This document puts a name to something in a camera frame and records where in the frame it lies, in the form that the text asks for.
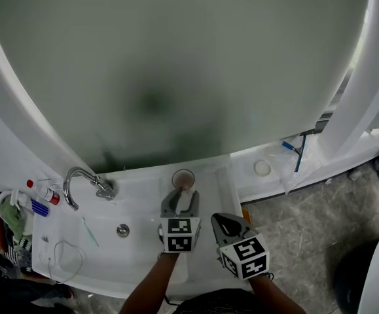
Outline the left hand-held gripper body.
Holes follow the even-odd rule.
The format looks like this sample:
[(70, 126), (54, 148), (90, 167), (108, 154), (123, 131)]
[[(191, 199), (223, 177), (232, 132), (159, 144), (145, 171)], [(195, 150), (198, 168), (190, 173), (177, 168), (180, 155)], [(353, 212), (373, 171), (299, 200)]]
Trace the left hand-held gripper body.
[(201, 229), (199, 210), (186, 210), (176, 214), (161, 209), (158, 233), (165, 253), (190, 253), (194, 250)]

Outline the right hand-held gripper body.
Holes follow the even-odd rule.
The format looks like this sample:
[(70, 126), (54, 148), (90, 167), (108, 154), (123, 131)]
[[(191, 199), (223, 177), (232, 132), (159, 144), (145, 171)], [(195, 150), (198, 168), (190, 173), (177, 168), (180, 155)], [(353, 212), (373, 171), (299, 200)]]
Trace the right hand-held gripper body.
[(269, 272), (270, 252), (262, 234), (219, 247), (219, 254), (223, 267), (239, 280)]

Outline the clear glass cup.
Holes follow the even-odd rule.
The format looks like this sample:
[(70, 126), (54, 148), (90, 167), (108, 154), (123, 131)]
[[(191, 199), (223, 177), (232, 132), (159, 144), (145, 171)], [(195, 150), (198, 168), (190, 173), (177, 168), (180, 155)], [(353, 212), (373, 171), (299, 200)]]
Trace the clear glass cup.
[(195, 187), (195, 175), (189, 169), (179, 169), (173, 174), (171, 183), (176, 190), (191, 192)]

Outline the person's left forearm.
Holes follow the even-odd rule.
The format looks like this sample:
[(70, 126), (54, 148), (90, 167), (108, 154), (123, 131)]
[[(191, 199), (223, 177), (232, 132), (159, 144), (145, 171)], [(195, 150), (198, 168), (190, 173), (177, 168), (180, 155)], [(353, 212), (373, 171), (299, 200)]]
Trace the person's left forearm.
[(162, 253), (123, 304), (119, 314), (157, 314), (164, 301), (179, 253)]

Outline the person's right forearm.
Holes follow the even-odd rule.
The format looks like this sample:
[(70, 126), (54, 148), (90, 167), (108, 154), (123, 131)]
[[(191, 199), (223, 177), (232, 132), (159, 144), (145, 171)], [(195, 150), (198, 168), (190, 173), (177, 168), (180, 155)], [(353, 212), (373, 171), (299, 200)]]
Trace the person's right forearm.
[(267, 274), (256, 275), (248, 281), (269, 314), (306, 314), (305, 310), (284, 294)]

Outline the pale green toothbrush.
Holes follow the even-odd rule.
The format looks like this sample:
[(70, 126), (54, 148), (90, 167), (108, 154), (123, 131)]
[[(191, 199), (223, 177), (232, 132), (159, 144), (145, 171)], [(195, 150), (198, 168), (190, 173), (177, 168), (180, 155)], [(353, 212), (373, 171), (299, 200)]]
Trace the pale green toothbrush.
[(88, 227), (87, 223), (86, 223), (86, 219), (84, 217), (81, 217), (81, 220), (82, 220), (82, 224), (84, 226), (84, 228), (86, 229), (87, 231), (87, 234), (88, 236), (90, 237), (90, 239), (92, 240), (92, 242), (94, 243), (94, 245), (97, 247), (97, 248), (100, 248), (100, 245), (97, 241), (97, 239), (95, 238), (95, 236), (93, 235), (91, 229)]

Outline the person's dark clothing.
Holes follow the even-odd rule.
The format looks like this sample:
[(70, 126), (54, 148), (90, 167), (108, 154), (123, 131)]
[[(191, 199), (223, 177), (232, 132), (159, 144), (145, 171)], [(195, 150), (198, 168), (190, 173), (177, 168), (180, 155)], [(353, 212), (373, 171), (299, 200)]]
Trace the person's dark clothing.
[(306, 314), (293, 302), (240, 288), (225, 288), (185, 300), (172, 314)]

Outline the white wash basin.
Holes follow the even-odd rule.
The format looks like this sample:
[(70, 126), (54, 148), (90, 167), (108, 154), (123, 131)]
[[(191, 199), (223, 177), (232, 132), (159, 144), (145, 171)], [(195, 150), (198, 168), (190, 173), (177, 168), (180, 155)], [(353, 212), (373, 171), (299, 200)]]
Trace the white wash basin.
[[(168, 296), (179, 299), (238, 287), (239, 282), (218, 261), (210, 222), (214, 213), (242, 212), (230, 164), (229, 156), (219, 156), (109, 173), (107, 178), (118, 188), (112, 201), (98, 198), (86, 179), (75, 177), (71, 193), (79, 210), (61, 201), (50, 208), (47, 217), (34, 219), (33, 270), (89, 292), (128, 297), (162, 252), (158, 237), (160, 204), (173, 190), (171, 178), (177, 170), (189, 169), (195, 175), (194, 189), (200, 193), (200, 238), (193, 252), (179, 256)], [(81, 217), (100, 248), (88, 236)], [(119, 224), (129, 227), (128, 237), (117, 235)]]

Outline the red capped white bottle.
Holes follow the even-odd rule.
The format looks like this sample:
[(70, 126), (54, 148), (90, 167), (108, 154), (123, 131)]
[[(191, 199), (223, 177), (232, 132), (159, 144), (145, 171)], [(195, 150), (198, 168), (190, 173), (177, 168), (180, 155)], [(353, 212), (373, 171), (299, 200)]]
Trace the red capped white bottle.
[(30, 188), (38, 197), (44, 199), (48, 203), (57, 205), (60, 202), (60, 195), (48, 186), (38, 182), (27, 180), (26, 186)]

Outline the large grey roller blind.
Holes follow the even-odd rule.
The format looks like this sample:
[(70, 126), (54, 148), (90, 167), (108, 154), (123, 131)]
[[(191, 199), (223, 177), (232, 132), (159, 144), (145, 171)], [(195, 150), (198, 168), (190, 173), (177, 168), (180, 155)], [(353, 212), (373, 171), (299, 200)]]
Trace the large grey roller blind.
[(0, 0), (22, 89), (93, 170), (208, 158), (313, 128), (368, 0)]

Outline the black white patterned cloth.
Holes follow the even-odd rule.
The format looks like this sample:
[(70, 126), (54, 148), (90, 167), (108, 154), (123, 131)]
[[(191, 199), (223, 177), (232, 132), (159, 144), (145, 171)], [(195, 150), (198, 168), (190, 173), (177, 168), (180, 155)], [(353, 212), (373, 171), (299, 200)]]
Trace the black white patterned cloth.
[(31, 269), (32, 236), (23, 235), (19, 240), (12, 237), (8, 245), (7, 258), (19, 268)]

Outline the green towel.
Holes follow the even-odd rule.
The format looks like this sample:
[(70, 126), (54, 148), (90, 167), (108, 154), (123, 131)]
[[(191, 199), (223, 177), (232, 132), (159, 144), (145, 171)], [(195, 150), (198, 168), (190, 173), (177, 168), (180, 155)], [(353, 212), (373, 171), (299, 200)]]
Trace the green towel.
[(13, 232), (15, 240), (21, 240), (26, 222), (20, 210), (15, 205), (11, 205), (9, 200), (2, 200), (0, 216)]

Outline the dark clothing pile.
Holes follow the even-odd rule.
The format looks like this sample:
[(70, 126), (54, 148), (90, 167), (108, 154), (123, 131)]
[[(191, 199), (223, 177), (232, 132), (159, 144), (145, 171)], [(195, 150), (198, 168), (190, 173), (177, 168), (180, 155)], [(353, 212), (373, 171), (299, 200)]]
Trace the dark clothing pile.
[(55, 303), (52, 307), (34, 304), (40, 299), (74, 297), (72, 290), (63, 284), (45, 284), (27, 279), (0, 277), (0, 314), (76, 314), (67, 306)]

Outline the white window pillar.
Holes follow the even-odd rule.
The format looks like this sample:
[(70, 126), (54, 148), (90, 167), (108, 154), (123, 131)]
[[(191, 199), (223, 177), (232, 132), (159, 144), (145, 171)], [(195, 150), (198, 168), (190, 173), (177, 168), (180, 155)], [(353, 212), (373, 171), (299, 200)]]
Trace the white window pillar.
[(379, 111), (379, 0), (369, 0), (369, 19), (359, 59), (340, 103), (317, 139), (332, 160), (347, 153)]

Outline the blue handled squeegee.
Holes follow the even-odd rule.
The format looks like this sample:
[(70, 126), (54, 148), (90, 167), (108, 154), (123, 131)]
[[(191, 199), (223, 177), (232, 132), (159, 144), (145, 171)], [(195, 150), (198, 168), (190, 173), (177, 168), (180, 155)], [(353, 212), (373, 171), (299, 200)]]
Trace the blue handled squeegee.
[(291, 150), (291, 151), (295, 152), (297, 154), (297, 156), (298, 156), (297, 162), (296, 162), (296, 165), (295, 165), (295, 170), (294, 170), (295, 173), (297, 173), (299, 171), (300, 163), (302, 161), (302, 156), (303, 156), (303, 153), (304, 153), (304, 148), (305, 148), (305, 145), (306, 145), (306, 134), (302, 133), (302, 134), (300, 134), (300, 136), (302, 137), (302, 141), (301, 141), (301, 145), (300, 145), (299, 148), (294, 147), (292, 144), (288, 143), (287, 141), (282, 141), (282, 143), (281, 143), (281, 145), (283, 147), (285, 147), (288, 150)]

